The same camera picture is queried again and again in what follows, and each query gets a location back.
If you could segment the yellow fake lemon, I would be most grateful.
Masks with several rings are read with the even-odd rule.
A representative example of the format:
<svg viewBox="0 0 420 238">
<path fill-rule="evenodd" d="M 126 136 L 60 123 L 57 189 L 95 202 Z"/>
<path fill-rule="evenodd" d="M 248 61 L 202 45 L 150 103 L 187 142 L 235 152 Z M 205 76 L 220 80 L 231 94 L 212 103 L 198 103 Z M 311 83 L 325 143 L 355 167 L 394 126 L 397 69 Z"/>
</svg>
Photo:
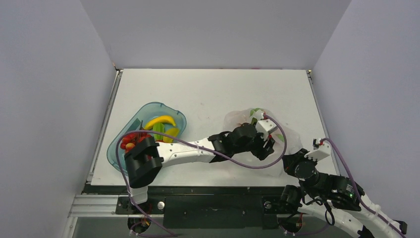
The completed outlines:
<svg viewBox="0 0 420 238">
<path fill-rule="evenodd" d="M 179 128 L 173 127 L 173 128 L 170 128 L 170 129 L 166 130 L 165 134 L 167 134 L 169 136 L 172 136 L 172 137 L 177 137 L 178 134 L 179 134 L 179 131 L 180 131 Z M 163 142 L 164 143 L 172 143 L 173 141 L 174 141 L 174 139 L 171 138 L 171 137 L 167 137 L 167 136 L 163 137 Z"/>
</svg>

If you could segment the clear plastic bag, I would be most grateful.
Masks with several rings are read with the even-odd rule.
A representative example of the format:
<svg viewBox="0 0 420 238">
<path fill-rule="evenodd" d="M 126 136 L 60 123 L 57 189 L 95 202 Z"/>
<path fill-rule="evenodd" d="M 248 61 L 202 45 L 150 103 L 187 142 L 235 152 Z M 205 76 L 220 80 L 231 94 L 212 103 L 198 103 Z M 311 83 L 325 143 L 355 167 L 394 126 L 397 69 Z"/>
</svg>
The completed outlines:
<svg viewBox="0 0 420 238">
<path fill-rule="evenodd" d="M 263 108 L 249 108 L 242 111 L 232 111 L 226 114 L 224 117 L 223 122 L 223 130 L 224 131 L 233 131 L 233 129 L 237 128 L 243 123 L 253 123 L 256 119 L 258 119 L 258 113 L 266 113 L 273 119 L 275 118 L 274 114 Z M 286 139 L 287 139 L 287 147 L 285 155 L 292 155 L 303 148 L 301 143 L 300 135 L 288 128 L 286 125 L 282 124 L 281 128 L 284 130 Z M 278 157 L 281 155 L 284 149 L 284 137 L 280 129 L 274 131 L 271 136 L 273 137 L 275 144 L 273 146 L 274 152 L 270 154 L 265 160 L 260 161 L 258 160 L 252 153 L 244 152 L 241 154 L 236 154 L 232 158 L 238 162 L 249 166 L 262 166 L 265 164 L 270 164 L 274 162 Z M 250 171 L 254 174 L 258 174 L 264 177 L 273 177 L 277 178 L 282 175 L 284 172 L 282 161 L 276 163 L 273 166 L 270 166 L 265 169 L 250 169 Z"/>
</svg>

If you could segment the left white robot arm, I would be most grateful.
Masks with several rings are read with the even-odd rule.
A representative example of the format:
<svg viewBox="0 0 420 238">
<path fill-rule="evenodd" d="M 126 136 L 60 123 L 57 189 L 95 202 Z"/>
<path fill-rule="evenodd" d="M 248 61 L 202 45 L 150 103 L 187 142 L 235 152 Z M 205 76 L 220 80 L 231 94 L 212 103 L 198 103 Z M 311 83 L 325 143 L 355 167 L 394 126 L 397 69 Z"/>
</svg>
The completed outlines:
<svg viewBox="0 0 420 238">
<path fill-rule="evenodd" d="M 128 175 L 128 206 L 142 213 L 148 206 L 148 185 L 162 168 L 186 163 L 217 163 L 232 160 L 236 154 L 250 152 L 264 160 L 274 152 L 271 134 L 277 130 L 273 121 L 244 123 L 232 132 L 226 131 L 193 142 L 164 143 L 148 137 L 124 155 Z"/>
</svg>

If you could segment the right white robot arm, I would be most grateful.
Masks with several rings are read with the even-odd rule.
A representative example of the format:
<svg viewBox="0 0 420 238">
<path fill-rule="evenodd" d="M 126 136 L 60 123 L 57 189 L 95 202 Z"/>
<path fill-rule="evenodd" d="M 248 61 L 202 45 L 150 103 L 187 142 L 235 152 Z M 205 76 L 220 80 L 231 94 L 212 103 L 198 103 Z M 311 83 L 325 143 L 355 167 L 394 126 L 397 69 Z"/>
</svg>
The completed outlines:
<svg viewBox="0 0 420 238">
<path fill-rule="evenodd" d="M 318 162 L 330 154 L 330 146 L 322 144 L 282 158 L 285 173 L 297 178 L 299 186 L 284 188 L 280 207 L 319 217 L 355 238 L 404 238 L 407 223 L 385 215 L 354 180 L 318 171 Z"/>
</svg>

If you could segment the yellow fake banana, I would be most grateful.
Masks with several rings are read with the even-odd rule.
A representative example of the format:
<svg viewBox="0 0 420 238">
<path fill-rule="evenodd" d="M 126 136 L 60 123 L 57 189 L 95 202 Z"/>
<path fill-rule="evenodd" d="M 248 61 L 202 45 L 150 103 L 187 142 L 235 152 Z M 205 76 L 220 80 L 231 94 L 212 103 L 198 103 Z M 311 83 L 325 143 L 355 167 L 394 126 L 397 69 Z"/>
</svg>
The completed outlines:
<svg viewBox="0 0 420 238">
<path fill-rule="evenodd" d="M 146 123 L 146 125 L 143 128 L 144 130 L 150 130 L 157 123 L 166 123 L 172 126 L 176 126 L 176 122 L 173 117 L 169 115 L 163 115 L 163 116 L 159 116 L 157 118 L 150 120 L 149 122 Z"/>
</svg>

